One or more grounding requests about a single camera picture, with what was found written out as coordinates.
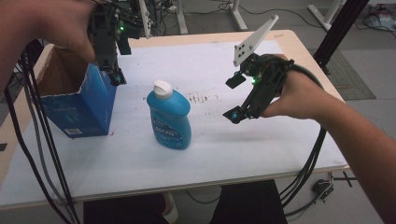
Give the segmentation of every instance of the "wire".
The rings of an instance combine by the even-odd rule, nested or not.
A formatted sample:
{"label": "wire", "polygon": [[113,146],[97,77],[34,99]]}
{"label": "wire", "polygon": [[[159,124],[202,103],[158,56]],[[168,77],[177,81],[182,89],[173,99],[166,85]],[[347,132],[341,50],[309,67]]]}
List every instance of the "wire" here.
{"label": "wire", "polygon": [[311,73],[311,71],[309,71],[308,69],[306,69],[298,64],[295,64],[295,63],[291,66],[290,69],[303,73],[304,75],[306,75],[309,79],[311,79],[313,82],[315,82],[319,87],[321,87],[323,89],[323,86],[319,82],[318,78],[313,73]]}
{"label": "wire", "polygon": [[213,200],[211,200],[211,201],[202,202],[202,201],[199,201],[199,200],[195,199],[195,198],[190,194],[190,192],[189,192],[187,189],[186,189],[186,192],[187,192],[187,194],[188,194],[194,201],[196,201],[197,203],[203,203],[203,204],[213,203],[213,202],[217,201],[217,200],[220,198],[220,196],[219,196],[219,197],[217,197],[216,199],[213,199]]}
{"label": "wire", "polygon": [[310,23],[310,22],[307,21],[302,15],[300,15],[299,13],[297,13],[297,12],[295,12],[295,11],[292,11],[292,10],[283,9],[283,8],[273,8],[273,9],[265,10],[265,11],[263,11],[263,12],[251,12],[251,11],[247,10],[245,7],[241,6],[240,4],[239,4],[239,6],[240,6],[242,9],[244,9],[247,13],[249,13],[249,14],[251,14],[251,15],[261,15],[261,14],[264,14],[264,13],[267,13],[267,12],[270,12],[270,11],[287,11],[287,12],[290,12],[290,13],[293,13],[293,14],[299,16],[306,24],[308,24],[308,25],[310,25],[310,26],[312,26],[312,27],[320,28],[320,29],[323,28],[322,26],[316,26],[316,25]]}
{"label": "wire", "polygon": [[286,200],[284,203],[282,203],[283,207],[285,207],[286,205],[288,205],[290,203],[290,201],[294,198],[294,196],[298,193],[298,191],[300,191],[300,188],[303,186],[303,184],[306,182],[306,180],[308,179],[309,176],[311,176],[314,168],[315,168],[315,164],[317,163],[318,160],[318,154],[320,152],[321,146],[323,144],[323,140],[326,136],[326,130],[323,128],[320,128],[319,131],[319,135],[318,135],[318,139],[317,142],[315,143],[312,151],[314,152],[314,157],[312,160],[308,160],[307,163],[309,163],[309,168],[307,170],[307,172],[303,175],[303,178],[301,180],[301,182],[296,185],[296,188],[292,191],[292,193],[290,194],[289,198],[283,198],[283,200]]}
{"label": "wire", "polygon": [[197,32],[198,34],[203,34],[205,33],[205,27],[203,25],[201,25],[199,22],[195,22],[195,20],[203,20],[203,19],[209,19],[212,20],[213,22],[209,22],[210,24],[213,24],[214,26],[214,30],[217,31],[218,30],[218,20],[216,18],[210,17],[210,16],[205,16],[205,17],[189,17],[188,18],[188,23],[190,24],[195,24],[197,26],[199,26],[201,28],[201,32]]}
{"label": "wire", "polygon": [[394,31],[390,30],[388,27],[386,27],[386,26],[376,26],[376,25],[374,25],[372,22],[369,22],[368,18],[369,18],[370,16],[373,16],[373,15],[375,15],[375,13],[381,12],[381,10],[384,10],[384,9],[385,9],[384,7],[382,7],[382,4],[379,4],[379,5],[380,5],[379,9],[377,9],[377,10],[374,11],[374,12],[372,12],[371,9],[369,8],[368,13],[367,13],[367,16],[366,16],[366,18],[364,19],[364,22],[363,22],[363,24],[364,24],[366,27],[365,27],[365,28],[361,28],[361,27],[359,27],[358,24],[356,24],[356,22],[355,22],[356,28],[357,28],[358,30],[371,30],[371,29],[372,29],[372,30],[377,30],[377,31],[385,31],[385,32],[389,32],[391,35],[393,35],[393,37],[396,38],[396,34],[394,34]]}
{"label": "wire", "polygon": [[26,58],[27,58],[28,66],[29,66],[29,72],[30,72],[30,75],[32,77],[31,79],[27,79],[27,80],[31,80],[33,85],[31,85],[29,82],[27,82],[27,84],[28,84],[28,87],[30,88],[30,93],[31,93],[32,99],[35,102],[35,105],[37,107],[37,115],[39,117],[39,120],[40,120],[40,123],[41,123],[41,127],[43,129],[44,135],[46,137],[47,144],[49,146],[49,152],[50,152],[50,155],[52,157],[53,163],[55,165],[55,170],[56,170],[57,175],[59,177],[59,180],[60,180],[60,183],[61,183],[61,187],[62,187],[62,189],[64,191],[64,197],[66,198],[67,205],[70,206],[71,211],[73,213],[73,216],[77,220],[77,223],[79,223],[78,216],[77,216],[77,213],[76,213],[76,209],[74,207],[74,204],[73,204],[73,201],[72,201],[72,198],[71,198],[71,194],[70,194],[70,191],[69,191],[69,187],[67,186],[67,182],[66,182],[66,179],[64,177],[64,171],[62,169],[62,165],[61,165],[61,162],[59,160],[59,156],[58,156],[58,153],[57,153],[57,150],[56,150],[56,147],[55,147],[55,143],[53,141],[53,137],[52,137],[52,134],[51,134],[51,131],[50,131],[50,125],[49,125],[49,122],[47,120],[45,109],[44,109],[44,106],[43,106],[43,104],[41,102],[41,97],[40,97],[40,94],[39,94],[37,83],[35,82],[35,71],[33,70],[33,65],[32,65],[32,62],[30,60],[31,57],[30,57],[29,48],[26,48],[25,55],[26,55]]}
{"label": "wire", "polygon": [[231,0],[230,0],[230,1],[227,1],[227,2],[221,1],[220,5],[218,5],[218,8],[219,8],[219,9],[217,9],[217,10],[208,11],[208,12],[189,12],[189,13],[190,13],[190,14],[198,14],[198,15],[212,14],[212,13],[215,13],[215,12],[220,12],[220,11],[225,10],[226,7],[227,7],[228,5],[230,5],[230,4],[231,4]]}
{"label": "wire", "polygon": [[17,73],[13,72],[12,73],[12,81],[9,82],[8,87],[9,88],[19,89],[21,86],[22,86],[21,79],[18,77]]}
{"label": "wire", "polygon": [[[48,169],[47,169],[47,165],[46,165],[46,162],[45,162],[45,159],[44,159],[43,148],[41,146],[41,139],[40,139],[40,133],[39,133],[39,130],[38,130],[37,119],[35,117],[35,111],[33,110],[32,100],[31,100],[31,97],[29,95],[29,88],[28,88],[28,86],[26,84],[27,81],[25,80],[25,77],[23,77],[23,82],[24,82],[23,87],[24,87],[26,101],[27,101],[27,104],[28,104],[28,107],[29,107],[29,111],[30,111],[30,113],[32,115],[33,124],[35,126],[35,139],[37,141],[38,153],[39,153],[39,157],[40,157],[40,160],[41,160],[41,166],[43,168],[44,175],[45,175],[45,177],[47,179],[47,182],[49,183],[49,186],[51,187],[51,189],[55,193],[55,195],[58,198],[58,200],[60,201],[60,203],[62,205],[67,205],[67,203],[64,201],[64,199],[62,198],[61,194],[55,188],[55,186],[53,185],[53,183],[52,183],[52,181],[50,179],[50,175],[49,175],[49,172],[48,172]],[[72,213],[70,211],[70,208],[68,206],[66,206],[66,212],[68,213],[68,215],[69,215],[70,219],[72,220],[72,222],[75,223],[75,220],[74,220],[74,218],[72,216]]]}
{"label": "wire", "polygon": [[197,32],[196,34],[202,34],[205,32],[205,27],[198,22],[186,21],[186,23],[189,25],[189,27],[192,27],[192,24],[193,24],[193,25],[196,25],[201,28],[201,32]]}
{"label": "wire", "polygon": [[163,26],[164,26],[163,35],[166,35],[166,24],[165,24],[165,20],[164,20],[164,17],[163,17],[163,12],[164,12],[164,11],[166,12],[165,18],[166,18],[167,15],[168,15],[168,12],[167,12],[166,10],[160,11],[160,25],[161,25],[161,23],[163,23]]}
{"label": "wire", "polygon": [[303,207],[301,207],[301,208],[299,208],[299,209],[297,209],[297,210],[295,210],[295,211],[292,211],[292,212],[289,212],[289,213],[285,214],[285,216],[286,216],[286,217],[291,217],[291,216],[297,215],[297,214],[299,214],[299,213],[305,211],[305,210],[308,209],[313,203],[315,203],[320,197],[322,197],[329,189],[331,189],[331,188],[334,186],[334,179],[333,179],[332,175],[331,175],[331,180],[330,180],[329,183],[330,183],[330,185],[329,185],[325,190],[323,190],[315,199],[313,199],[311,202],[307,203],[307,204],[304,205]]}
{"label": "wire", "polygon": [[59,208],[55,205],[55,203],[51,199],[51,197],[46,189],[46,186],[44,185],[44,182],[41,179],[40,173],[38,172],[37,167],[35,166],[35,161],[34,161],[32,155],[30,154],[29,150],[27,149],[26,144],[23,141],[23,138],[21,136],[20,125],[18,123],[15,108],[14,108],[14,105],[12,104],[11,95],[10,95],[8,89],[5,89],[4,95],[6,96],[6,99],[7,99],[9,115],[11,116],[12,123],[14,124],[15,134],[17,135],[17,138],[21,145],[21,149],[22,149],[23,153],[25,154],[27,160],[29,161],[29,163],[32,167],[32,170],[33,170],[33,173],[35,174],[35,178],[37,179],[38,185],[42,189],[47,201],[49,202],[49,205],[53,208],[53,210],[59,215],[59,217],[61,217],[61,219],[65,223],[70,223],[70,221],[64,216],[64,214],[59,210]]}

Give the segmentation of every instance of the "black cable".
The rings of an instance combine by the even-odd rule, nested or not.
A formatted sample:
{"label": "black cable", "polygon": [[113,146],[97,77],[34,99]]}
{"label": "black cable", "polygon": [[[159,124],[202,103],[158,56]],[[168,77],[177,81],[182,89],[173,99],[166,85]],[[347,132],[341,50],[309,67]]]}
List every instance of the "black cable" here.
{"label": "black cable", "polygon": [[267,13],[267,12],[270,12],[270,11],[287,11],[287,12],[290,12],[290,13],[293,13],[293,14],[299,16],[306,24],[308,24],[308,25],[310,25],[310,26],[312,26],[312,27],[320,28],[320,29],[323,28],[322,26],[316,26],[316,25],[310,23],[310,22],[307,21],[302,15],[300,15],[299,13],[297,13],[297,12],[295,12],[295,11],[292,11],[292,10],[283,9],[283,8],[273,8],[273,9],[265,10],[265,11],[263,11],[263,12],[251,12],[251,11],[247,10],[245,7],[241,6],[240,4],[239,4],[239,6],[240,6],[242,9],[244,9],[247,13],[249,13],[249,14],[251,14],[251,15],[261,15],[261,14],[264,14],[264,13]]}
{"label": "black cable", "polygon": [[[59,191],[53,185],[53,182],[52,182],[52,180],[50,178],[50,174],[48,172],[47,164],[46,164],[46,161],[45,161],[45,158],[44,158],[44,154],[43,154],[43,148],[42,148],[41,139],[40,139],[40,132],[38,130],[38,123],[37,123],[35,111],[33,109],[33,104],[32,104],[32,100],[31,100],[31,97],[30,97],[30,92],[29,92],[29,89],[28,89],[27,85],[23,85],[23,87],[24,87],[24,93],[25,93],[27,105],[29,107],[30,114],[32,115],[32,121],[33,121],[33,124],[35,126],[35,138],[36,138],[36,141],[37,141],[38,154],[39,154],[39,157],[40,157],[40,160],[41,160],[41,167],[43,169],[44,176],[46,177],[46,180],[47,180],[47,183],[49,184],[49,187],[55,193],[55,195],[58,198],[58,200],[60,201],[60,203],[61,204],[67,204],[64,201],[64,198],[59,193]],[[75,222],[74,217],[73,217],[73,215],[72,215],[72,213],[71,213],[71,211],[70,211],[68,206],[66,206],[66,212],[67,212],[67,215],[69,215],[69,217],[71,218],[72,222],[74,223]]]}
{"label": "black cable", "polygon": [[314,159],[312,160],[311,166],[309,167],[308,173],[304,176],[301,184],[296,188],[296,190],[293,191],[293,193],[289,196],[289,198],[282,203],[283,207],[285,207],[286,205],[289,204],[289,202],[294,198],[294,196],[298,193],[298,191],[300,190],[300,188],[303,186],[303,184],[306,182],[306,180],[309,178],[309,176],[311,176],[314,168],[315,168],[315,164],[317,163],[318,160],[318,155],[321,149],[321,146],[323,144],[324,138],[326,136],[326,130],[323,129],[322,127],[320,128],[320,132],[318,135],[318,139],[317,142],[314,145],[314,148],[312,149],[313,151],[315,151],[315,156]]}
{"label": "black cable", "polygon": [[19,73],[22,73],[21,69],[18,66],[15,66],[14,68],[17,69]]}
{"label": "black cable", "polygon": [[160,11],[160,25],[161,25],[161,23],[163,23],[163,26],[165,27],[164,28],[164,30],[163,30],[163,33],[162,33],[162,35],[164,36],[164,35],[166,35],[166,24],[165,24],[165,20],[163,19],[163,12],[166,12],[166,10],[161,10]]}
{"label": "black cable", "polygon": [[279,193],[279,196],[281,196],[282,194],[284,194],[289,188],[291,188],[292,186],[295,186],[295,184],[300,184],[300,182],[302,181],[302,179],[304,178],[304,176],[307,174],[307,171],[309,169],[309,165],[311,164],[311,161],[313,160],[314,156],[315,156],[315,150],[312,150],[303,169],[299,172],[299,174],[297,174],[297,176],[294,178],[294,180],[284,189],[282,190],[282,192]]}
{"label": "black cable", "polygon": [[311,202],[307,203],[307,204],[304,205],[303,207],[301,207],[301,208],[299,208],[299,209],[297,209],[297,210],[295,210],[295,211],[292,211],[292,212],[289,212],[289,213],[285,214],[285,217],[291,217],[291,216],[294,216],[294,215],[296,215],[296,214],[299,214],[299,213],[303,212],[303,211],[306,210],[309,206],[311,206],[313,203],[315,203],[319,198],[320,198],[320,195],[318,195],[315,199],[313,199]]}
{"label": "black cable", "polygon": [[64,214],[59,210],[59,208],[56,206],[56,204],[53,202],[53,200],[51,199],[46,186],[44,185],[44,182],[40,176],[40,173],[37,170],[37,167],[35,166],[35,160],[33,159],[32,155],[30,154],[29,150],[26,147],[26,144],[23,141],[23,138],[21,136],[21,129],[20,129],[20,124],[18,122],[17,119],[17,115],[15,112],[15,108],[14,108],[14,104],[12,103],[11,100],[11,95],[9,93],[8,88],[6,88],[4,90],[4,95],[6,96],[7,99],[7,104],[8,104],[8,110],[9,110],[9,114],[11,116],[12,119],[12,123],[14,125],[14,130],[15,130],[15,134],[17,135],[18,141],[21,145],[21,149],[23,151],[23,153],[25,154],[27,160],[30,163],[30,166],[32,167],[33,173],[35,174],[35,178],[37,179],[38,185],[40,186],[40,188],[42,189],[47,201],[49,202],[49,205],[53,208],[53,210],[59,215],[59,217],[61,217],[61,219],[65,222],[65,223],[70,223],[70,221],[64,216]]}
{"label": "black cable", "polygon": [[372,28],[370,28],[370,27],[365,27],[365,28],[361,28],[361,27],[359,27],[358,26],[358,24],[356,24],[356,22],[355,22],[355,26],[356,26],[356,28],[358,28],[358,30],[371,30]]}
{"label": "black cable", "polygon": [[154,20],[156,21],[158,20],[158,18],[157,18],[157,8],[155,6],[155,0],[151,0],[150,11],[151,11],[151,7],[154,11]]}
{"label": "black cable", "polygon": [[311,73],[311,71],[309,71],[308,69],[306,69],[298,64],[295,64],[295,63],[291,66],[290,69],[303,73],[306,77],[311,79],[311,81],[315,82],[319,87],[321,87],[323,89],[323,86],[319,82],[318,78],[313,73]]}
{"label": "black cable", "polygon": [[370,26],[370,25],[367,25],[367,24],[366,24],[366,26],[367,26],[369,29],[372,29],[372,30],[389,32],[391,35],[393,35],[393,37],[396,38],[396,34],[394,34],[393,31],[391,31],[391,30],[390,30],[388,27],[386,27],[386,26]]}
{"label": "black cable", "polygon": [[66,204],[66,206],[67,205],[70,206],[70,208],[72,210],[72,213],[73,213],[73,215],[76,218],[76,221],[79,223],[78,216],[77,216],[77,213],[76,213],[76,209],[74,207],[74,204],[73,204],[73,201],[72,201],[72,198],[71,198],[71,194],[70,194],[70,191],[69,191],[69,187],[67,186],[67,182],[66,182],[66,179],[64,177],[64,171],[62,169],[62,165],[61,165],[61,162],[59,160],[59,156],[58,156],[58,153],[57,153],[57,150],[56,150],[56,147],[55,147],[55,143],[53,141],[53,137],[52,137],[52,134],[51,134],[51,131],[50,131],[50,125],[49,125],[49,122],[47,120],[45,109],[44,109],[44,106],[43,106],[43,104],[41,102],[41,97],[40,97],[40,93],[39,93],[39,90],[38,90],[38,87],[37,87],[37,83],[35,82],[35,72],[34,72],[34,69],[33,69],[32,62],[31,62],[30,57],[29,57],[30,56],[29,55],[29,53],[30,53],[29,51],[30,51],[29,48],[27,48],[27,52],[26,52],[27,63],[29,65],[29,71],[30,71],[30,74],[31,74],[31,77],[32,77],[32,78],[30,78],[30,80],[32,81],[33,85],[29,81],[27,81],[27,85],[28,85],[28,88],[30,90],[30,93],[31,93],[31,96],[32,96],[32,100],[33,100],[33,102],[36,105],[37,115],[39,117],[39,120],[40,120],[42,129],[43,129],[44,135],[46,137],[46,140],[47,140],[47,143],[48,143],[48,146],[49,146],[49,152],[50,152],[50,155],[52,157],[53,163],[55,165],[55,170],[56,170],[56,172],[57,172],[57,174],[59,176],[61,187],[62,187],[62,189],[64,191],[64,197],[66,198],[66,201],[68,203],[68,204]]}
{"label": "black cable", "polygon": [[187,189],[186,189],[186,192],[187,192],[187,194],[188,194],[195,202],[197,202],[197,203],[203,203],[203,204],[213,203],[213,202],[217,201],[217,200],[220,198],[220,196],[219,196],[219,197],[217,197],[216,199],[213,199],[213,200],[211,200],[211,201],[202,202],[202,201],[199,201],[199,200],[195,199],[195,198],[190,194],[190,192],[189,192]]}
{"label": "black cable", "polygon": [[18,89],[22,85],[22,80],[17,76],[17,73],[12,73],[12,82],[8,83],[9,88],[16,87]]}
{"label": "black cable", "polygon": [[228,6],[228,5],[230,5],[231,4],[231,0],[229,0],[228,2],[224,2],[224,1],[222,1],[221,2],[221,4],[220,5],[218,5],[218,8],[219,9],[217,9],[217,10],[213,10],[213,11],[208,11],[208,12],[189,12],[190,14],[197,14],[197,15],[207,15],[207,14],[212,14],[212,13],[215,13],[215,12],[220,12],[220,11],[223,11],[223,10],[225,10],[225,8]]}

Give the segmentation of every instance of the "floor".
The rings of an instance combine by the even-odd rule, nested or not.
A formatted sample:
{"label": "floor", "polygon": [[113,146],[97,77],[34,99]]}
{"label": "floor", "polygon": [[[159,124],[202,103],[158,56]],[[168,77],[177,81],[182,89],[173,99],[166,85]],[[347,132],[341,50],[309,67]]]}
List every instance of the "floor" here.
{"label": "floor", "polygon": [[[216,11],[209,14],[199,12],[210,12],[218,10],[223,2],[210,0],[183,0],[183,9],[189,34],[211,34],[237,32],[237,26],[228,10]],[[254,31],[266,22],[271,15],[277,14],[279,21],[274,29],[289,29],[299,36],[308,49],[317,48],[326,35],[322,28],[307,24],[297,14],[305,18],[309,23],[320,26],[316,19],[307,9],[309,4],[315,4],[319,9],[331,5],[330,0],[242,0],[241,7],[250,12],[267,13],[253,15],[240,8],[242,17],[249,31]],[[339,49],[344,54],[350,65],[358,72],[366,85],[376,96],[375,100],[347,101],[346,103],[359,111],[373,124],[396,139],[396,37],[390,32],[364,29],[362,20],[367,16],[369,8],[366,8],[357,19],[356,25],[348,32],[340,44]],[[164,16],[168,35],[178,35],[177,20],[174,14]],[[3,118],[6,109],[0,104],[0,119]],[[335,177],[344,177],[342,172],[333,174]],[[306,203],[310,202],[315,194],[311,187],[319,179],[329,179],[329,174],[312,175],[297,197],[285,208],[285,213],[292,212]],[[276,185],[281,191],[291,181],[291,178],[277,179]],[[304,212],[288,217],[289,223],[382,223],[378,214],[371,206],[359,183],[351,181],[352,187],[346,181],[334,181],[334,191],[325,199],[318,200]],[[177,224],[204,224],[210,221],[219,197],[220,187],[212,186],[199,189],[189,189],[172,192],[178,210]],[[47,206],[34,209],[10,210],[0,212],[0,223],[59,223],[57,217],[48,213]],[[23,218],[21,214],[29,214],[29,219]]]}

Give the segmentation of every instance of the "white table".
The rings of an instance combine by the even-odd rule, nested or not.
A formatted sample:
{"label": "white table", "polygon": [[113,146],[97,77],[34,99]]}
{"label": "white table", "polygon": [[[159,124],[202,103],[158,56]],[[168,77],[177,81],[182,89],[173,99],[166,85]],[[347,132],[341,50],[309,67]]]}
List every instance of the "white table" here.
{"label": "white table", "polygon": [[[133,55],[119,58],[128,84],[118,87],[109,135],[69,139],[56,127],[52,128],[75,200],[296,175],[316,141],[317,123],[278,117],[244,120],[235,125],[222,116],[241,105],[251,90],[248,82],[234,90],[224,84],[237,70],[233,67],[233,44],[238,42],[227,42],[240,42],[249,34],[183,35],[131,41]],[[317,74],[325,89],[340,97],[293,32],[270,32],[257,52],[280,50]],[[37,66],[42,66],[47,53],[48,49]],[[192,139],[186,150],[162,147],[155,141],[146,97],[157,78],[172,83],[191,103]],[[23,103],[17,104],[21,104],[17,110],[27,113]],[[36,157],[32,121],[26,117],[22,118],[27,125],[24,138]],[[5,128],[12,132],[9,119],[0,132]],[[11,160],[0,155],[9,164],[7,173],[3,171],[0,207],[46,203],[21,149],[16,147],[13,151],[15,138],[7,141]],[[315,172],[346,167],[344,157],[328,135]]]}

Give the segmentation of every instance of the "blue box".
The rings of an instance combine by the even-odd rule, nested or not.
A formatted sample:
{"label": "blue box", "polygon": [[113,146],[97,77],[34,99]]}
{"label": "blue box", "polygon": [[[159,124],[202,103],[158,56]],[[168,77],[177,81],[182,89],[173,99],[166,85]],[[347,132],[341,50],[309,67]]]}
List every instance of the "blue box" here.
{"label": "blue box", "polygon": [[47,117],[68,137],[108,134],[117,88],[97,66],[53,47],[37,85]]}

